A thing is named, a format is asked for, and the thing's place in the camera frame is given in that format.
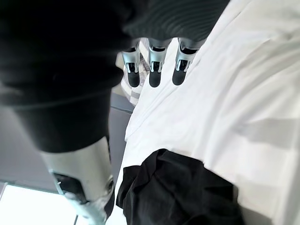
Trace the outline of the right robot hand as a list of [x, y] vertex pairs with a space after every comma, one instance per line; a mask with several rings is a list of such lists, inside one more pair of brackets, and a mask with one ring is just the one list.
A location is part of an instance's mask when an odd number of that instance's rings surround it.
[[139, 85], [139, 41], [149, 40], [149, 82], [160, 83], [178, 38], [172, 81], [185, 80], [226, 0], [3, 0], [0, 103], [13, 110], [58, 192], [91, 225], [112, 213], [108, 119], [112, 88]]

